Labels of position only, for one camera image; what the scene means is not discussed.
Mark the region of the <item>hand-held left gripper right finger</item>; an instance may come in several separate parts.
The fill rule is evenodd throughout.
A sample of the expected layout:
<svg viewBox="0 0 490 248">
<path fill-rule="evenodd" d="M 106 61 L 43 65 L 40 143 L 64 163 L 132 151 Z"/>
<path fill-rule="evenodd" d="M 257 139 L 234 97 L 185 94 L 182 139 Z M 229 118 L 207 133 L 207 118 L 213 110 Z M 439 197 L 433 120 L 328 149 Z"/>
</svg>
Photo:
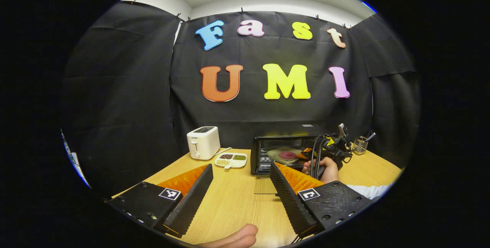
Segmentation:
<svg viewBox="0 0 490 248">
<path fill-rule="evenodd" d="M 277 162 L 269 174 L 299 239 L 332 230 L 373 204 L 339 181 L 325 184 Z"/>
</svg>

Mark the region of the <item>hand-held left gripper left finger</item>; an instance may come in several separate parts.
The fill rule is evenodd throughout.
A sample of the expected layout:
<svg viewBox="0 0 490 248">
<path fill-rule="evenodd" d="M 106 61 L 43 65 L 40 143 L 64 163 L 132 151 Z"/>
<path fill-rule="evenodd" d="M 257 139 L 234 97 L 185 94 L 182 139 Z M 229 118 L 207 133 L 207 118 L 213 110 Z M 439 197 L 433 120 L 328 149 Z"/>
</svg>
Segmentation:
<svg viewBox="0 0 490 248">
<path fill-rule="evenodd" d="M 213 166 L 206 164 L 159 184 L 142 181 L 107 203 L 149 229 L 181 238 L 212 181 Z"/>
</svg>

